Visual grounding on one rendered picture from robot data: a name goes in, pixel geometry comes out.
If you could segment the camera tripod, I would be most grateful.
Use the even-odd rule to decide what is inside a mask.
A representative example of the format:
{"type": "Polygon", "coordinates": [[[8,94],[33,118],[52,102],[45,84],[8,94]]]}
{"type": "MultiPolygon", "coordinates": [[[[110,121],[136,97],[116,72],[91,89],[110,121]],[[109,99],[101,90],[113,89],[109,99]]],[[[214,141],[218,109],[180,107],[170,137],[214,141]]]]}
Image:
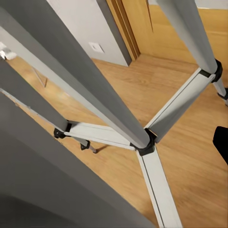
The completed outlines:
{"type": "Polygon", "coordinates": [[[226,106],[228,88],[195,0],[155,1],[199,69],[143,128],[47,0],[0,0],[0,42],[109,125],[67,120],[0,57],[0,228],[157,228],[10,98],[82,150],[136,151],[160,228],[183,228],[155,143],[210,83],[226,106]]]}

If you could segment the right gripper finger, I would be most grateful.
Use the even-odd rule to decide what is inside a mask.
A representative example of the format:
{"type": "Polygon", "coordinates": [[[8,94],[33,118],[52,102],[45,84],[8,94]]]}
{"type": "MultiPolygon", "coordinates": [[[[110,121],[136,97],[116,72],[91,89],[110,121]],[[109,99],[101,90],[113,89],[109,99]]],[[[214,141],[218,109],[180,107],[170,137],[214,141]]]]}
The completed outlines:
{"type": "Polygon", "coordinates": [[[213,143],[228,164],[228,128],[217,126],[213,143]]]}

